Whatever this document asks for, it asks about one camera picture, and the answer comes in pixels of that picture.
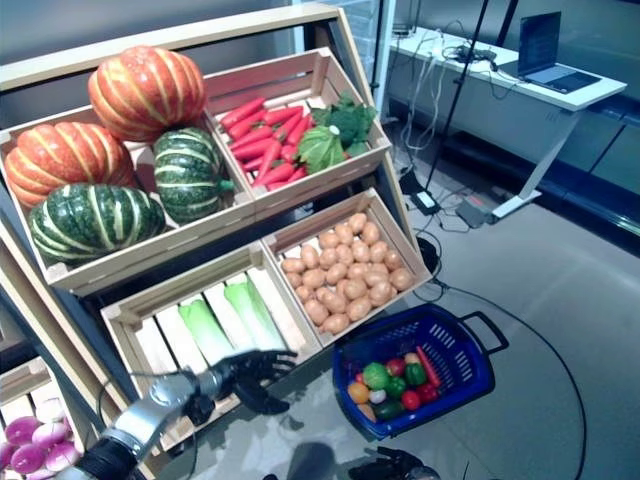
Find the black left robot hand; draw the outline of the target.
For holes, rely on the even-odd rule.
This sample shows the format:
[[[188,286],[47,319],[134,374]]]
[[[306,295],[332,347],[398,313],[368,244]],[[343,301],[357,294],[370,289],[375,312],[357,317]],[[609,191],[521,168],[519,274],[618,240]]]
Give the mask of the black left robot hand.
[[[263,386],[286,376],[296,366],[298,354],[291,350],[251,350],[220,360],[212,367],[216,381],[215,400],[238,397],[249,410],[261,415],[279,415],[290,404],[271,395]]]

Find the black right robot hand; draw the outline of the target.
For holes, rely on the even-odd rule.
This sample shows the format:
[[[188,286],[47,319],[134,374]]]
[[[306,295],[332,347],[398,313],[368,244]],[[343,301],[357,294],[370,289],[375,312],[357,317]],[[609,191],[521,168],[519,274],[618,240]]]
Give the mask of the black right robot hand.
[[[435,469],[407,451],[378,446],[375,453],[376,456],[371,461],[350,467],[349,478],[356,480],[440,479]]]

